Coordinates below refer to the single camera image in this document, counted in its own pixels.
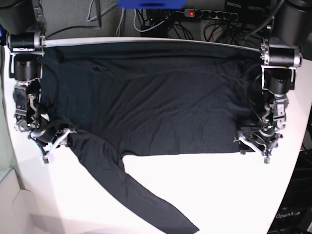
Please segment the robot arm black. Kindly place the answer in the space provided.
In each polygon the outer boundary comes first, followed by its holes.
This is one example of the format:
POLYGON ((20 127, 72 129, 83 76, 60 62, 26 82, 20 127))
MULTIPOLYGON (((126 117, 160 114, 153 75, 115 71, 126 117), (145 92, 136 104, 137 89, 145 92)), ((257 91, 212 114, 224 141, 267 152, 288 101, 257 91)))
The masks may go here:
POLYGON ((41 161, 54 161, 53 152, 67 145, 67 137, 75 130, 51 122, 49 107, 40 102, 43 77, 46 21, 42 5, 31 0, 2 0, 0 2, 0 43, 10 52, 9 77, 16 81, 13 99, 16 105, 15 128, 27 132, 41 151, 41 161))
POLYGON ((258 123, 243 126, 237 132, 240 153, 254 151, 261 155, 264 163, 270 163, 273 149, 282 139, 280 133, 286 127, 286 108, 289 105, 287 92, 294 90, 296 70, 301 66, 302 44, 310 33, 312 2, 310 0, 279 0, 264 21, 249 32, 245 38, 266 29, 268 35, 260 46, 261 74, 247 89, 247 100, 251 103, 253 85, 261 81, 263 110, 258 112, 253 105, 258 123))

